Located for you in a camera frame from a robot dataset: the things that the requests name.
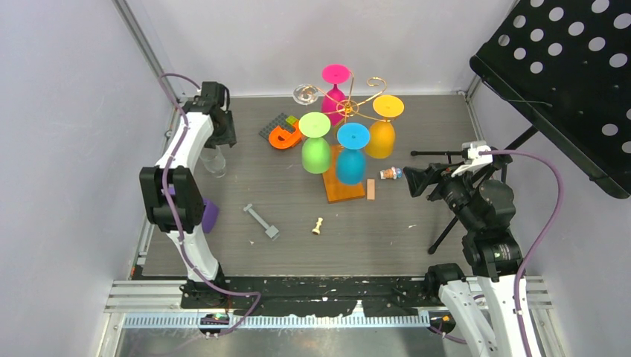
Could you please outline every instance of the wooden floor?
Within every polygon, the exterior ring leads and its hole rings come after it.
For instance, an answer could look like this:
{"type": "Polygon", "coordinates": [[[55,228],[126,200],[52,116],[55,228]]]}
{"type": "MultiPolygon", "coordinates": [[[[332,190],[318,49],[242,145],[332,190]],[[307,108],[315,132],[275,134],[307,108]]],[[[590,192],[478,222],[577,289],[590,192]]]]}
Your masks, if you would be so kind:
{"type": "MultiPolygon", "coordinates": [[[[452,218],[444,202],[410,197],[405,178],[380,180],[388,167],[425,168],[445,158],[415,157],[411,150],[459,150],[475,134],[462,96],[402,96],[405,112],[394,122],[395,151],[383,160],[367,158],[367,179],[376,179],[376,199],[328,204],[321,175],[301,166],[301,145],[279,151],[258,132],[278,114],[297,118],[319,105],[300,106],[291,97],[233,99],[238,144],[225,153],[227,174],[214,178],[199,163],[195,179],[204,197],[220,207],[206,235],[213,255],[234,275],[417,275],[437,263],[469,266],[461,252],[464,229],[452,230],[436,254],[427,248],[452,218]],[[254,209],[281,235],[274,242],[243,208],[254,209]],[[321,235],[311,234],[318,217],[321,235]]],[[[375,115],[371,105],[362,113],[375,115]]],[[[353,117],[367,126],[371,122],[353,117]]],[[[155,229],[144,275],[186,274],[175,245],[155,229]]]]}

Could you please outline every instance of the orange board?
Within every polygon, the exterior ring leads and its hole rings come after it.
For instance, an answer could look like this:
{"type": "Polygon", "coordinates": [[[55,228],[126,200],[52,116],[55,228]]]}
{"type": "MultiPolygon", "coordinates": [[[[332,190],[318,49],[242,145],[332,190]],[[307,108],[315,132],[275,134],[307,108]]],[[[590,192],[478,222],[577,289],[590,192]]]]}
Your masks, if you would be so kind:
{"type": "Polygon", "coordinates": [[[348,185],[342,184],[337,179],[335,168],[337,164],[337,157],[342,149],[342,145],[331,145],[331,167],[326,173],[322,174],[322,178],[324,179],[324,188],[327,190],[327,199],[329,203],[348,201],[350,199],[361,199],[366,196],[364,185],[362,183],[348,185]]]}

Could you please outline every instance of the wooden block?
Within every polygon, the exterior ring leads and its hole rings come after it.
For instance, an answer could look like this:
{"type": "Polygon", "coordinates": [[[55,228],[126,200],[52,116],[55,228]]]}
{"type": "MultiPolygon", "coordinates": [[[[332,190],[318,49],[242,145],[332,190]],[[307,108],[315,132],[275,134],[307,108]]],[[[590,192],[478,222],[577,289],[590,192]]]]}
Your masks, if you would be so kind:
{"type": "Polygon", "coordinates": [[[337,157],[342,152],[341,145],[331,145],[331,167],[322,174],[324,188],[327,191],[329,203],[348,201],[350,199],[361,199],[366,196],[364,185],[360,182],[354,185],[342,184],[336,176],[335,168],[337,157]]]}
{"type": "Polygon", "coordinates": [[[366,181],[366,192],[368,193],[366,199],[374,200],[374,180],[372,178],[366,181]]]}

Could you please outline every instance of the cable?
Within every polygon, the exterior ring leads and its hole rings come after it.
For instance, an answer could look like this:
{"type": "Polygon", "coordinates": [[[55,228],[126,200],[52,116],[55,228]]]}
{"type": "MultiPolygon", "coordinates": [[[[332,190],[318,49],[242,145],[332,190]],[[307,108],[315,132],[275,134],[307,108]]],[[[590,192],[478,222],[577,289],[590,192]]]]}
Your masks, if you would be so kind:
{"type": "Polygon", "coordinates": [[[440,325],[438,325],[438,328],[433,327],[433,326],[430,326],[430,327],[428,327],[428,329],[429,329],[430,331],[434,332],[434,333],[437,333],[437,334],[439,334],[439,335],[442,335],[442,336],[443,336],[443,338],[446,338],[446,339],[448,339],[448,340],[450,340],[450,341],[454,341],[454,342],[456,342],[456,343],[458,343],[458,344],[467,344],[467,342],[466,342],[465,340],[463,340],[462,338],[457,338],[457,337],[454,337],[454,336],[448,335],[446,332],[443,332],[443,331],[441,330],[441,328],[442,328],[442,327],[443,327],[443,321],[441,321],[441,324],[440,324],[440,325]]]}
{"type": "Polygon", "coordinates": [[[186,112],[184,111],[184,108],[182,108],[182,106],[177,102],[177,99],[167,90],[167,87],[164,85],[163,78],[165,78],[165,77],[182,78],[183,80],[187,80],[189,83],[193,84],[197,89],[199,89],[200,87],[191,78],[188,78],[188,77],[183,76],[181,74],[165,73],[165,74],[163,74],[163,75],[161,75],[159,77],[160,87],[162,88],[164,93],[167,95],[167,97],[169,98],[170,102],[177,108],[178,112],[182,115],[182,119],[184,120],[184,124],[185,124],[184,129],[182,130],[182,135],[180,136],[179,140],[176,142],[176,145],[173,147],[173,151],[169,155],[169,158],[167,159],[167,163],[164,166],[164,170],[162,171],[162,190],[164,192],[164,197],[167,199],[167,203],[169,204],[169,208],[171,209],[171,213],[173,214],[173,219],[175,220],[176,227],[178,228],[178,232],[179,232],[178,241],[179,241],[179,244],[180,244],[180,252],[182,254],[182,259],[184,259],[186,265],[191,270],[193,270],[193,272],[200,279],[202,279],[202,281],[204,283],[206,283],[206,285],[211,287],[213,290],[215,290],[217,292],[220,292],[222,294],[225,294],[225,295],[242,296],[242,297],[246,297],[246,298],[249,298],[252,295],[256,296],[256,299],[254,300],[254,303],[250,306],[250,308],[243,315],[243,317],[237,323],[235,323],[232,327],[223,330],[222,332],[220,332],[217,335],[217,337],[218,336],[223,336],[223,335],[229,334],[230,332],[233,332],[234,329],[236,329],[239,325],[241,325],[241,323],[244,322],[244,320],[248,316],[250,316],[250,314],[254,311],[254,308],[258,305],[258,303],[260,301],[261,294],[260,294],[260,292],[231,292],[229,290],[225,290],[225,289],[220,288],[219,286],[214,285],[210,280],[208,280],[202,274],[202,272],[199,271],[199,269],[190,261],[190,259],[188,258],[188,255],[186,254],[186,247],[184,245],[184,228],[182,227],[182,221],[179,218],[179,215],[177,213],[177,208],[175,206],[175,203],[173,202],[173,197],[171,197],[171,194],[170,194],[170,192],[168,190],[169,184],[167,182],[167,175],[168,175],[169,168],[171,167],[171,163],[173,162],[173,158],[175,157],[179,147],[182,145],[182,142],[184,141],[184,138],[185,138],[186,133],[188,131],[188,118],[186,116],[186,112]]]}
{"type": "Polygon", "coordinates": [[[522,279],[522,277],[524,277],[526,265],[532,259],[534,251],[539,246],[539,244],[541,244],[541,242],[543,241],[543,237],[545,237],[545,235],[548,233],[548,230],[552,226],[552,223],[554,222],[555,219],[557,219],[557,216],[559,215],[561,204],[563,203],[563,197],[565,195],[565,190],[566,190],[565,185],[563,184],[563,179],[561,178],[561,174],[559,173],[559,170],[547,158],[542,158],[538,155],[530,154],[529,152],[522,152],[522,151],[516,151],[516,150],[483,151],[483,152],[480,152],[480,155],[520,155],[520,156],[533,158],[537,161],[542,162],[547,167],[549,167],[550,170],[552,170],[554,177],[557,179],[557,186],[558,186],[557,204],[554,206],[554,210],[552,211],[552,214],[550,215],[550,219],[548,219],[548,222],[545,224],[545,226],[541,230],[541,233],[539,233],[539,236],[534,240],[530,249],[528,249],[528,253],[526,253],[526,256],[524,257],[522,264],[519,265],[519,268],[517,269],[517,273],[515,276],[515,283],[513,285],[513,293],[515,296],[515,311],[517,311],[517,322],[519,323],[519,332],[522,335],[522,342],[524,343],[526,356],[532,357],[531,347],[530,347],[530,344],[528,343],[528,336],[526,335],[526,326],[524,324],[524,316],[523,316],[524,312],[522,311],[522,299],[519,296],[519,282],[522,279]]]}

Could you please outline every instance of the wall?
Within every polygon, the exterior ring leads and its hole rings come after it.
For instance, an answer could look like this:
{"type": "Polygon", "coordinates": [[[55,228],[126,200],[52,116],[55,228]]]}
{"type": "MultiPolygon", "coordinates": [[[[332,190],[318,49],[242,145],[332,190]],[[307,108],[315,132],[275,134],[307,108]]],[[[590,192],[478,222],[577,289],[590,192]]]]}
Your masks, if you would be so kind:
{"type": "Polygon", "coordinates": [[[110,1],[0,9],[0,354],[90,356],[170,106],[110,1]]]}
{"type": "Polygon", "coordinates": [[[329,86],[320,72],[330,63],[353,70],[358,93],[373,93],[364,81],[374,76],[395,94],[466,89],[469,58],[512,1],[129,3],[166,68],[219,80],[235,95],[289,95],[301,83],[329,86]]]}
{"type": "MultiPolygon", "coordinates": [[[[486,141],[495,147],[505,147],[530,126],[484,86],[473,104],[486,141]]],[[[565,204],[528,272],[545,278],[567,356],[628,356],[631,200],[606,195],[541,134],[520,149],[550,158],[566,183],[565,204]]],[[[543,164],[513,160],[507,179],[517,208],[512,229],[526,248],[552,213],[557,184],[543,164]]]]}

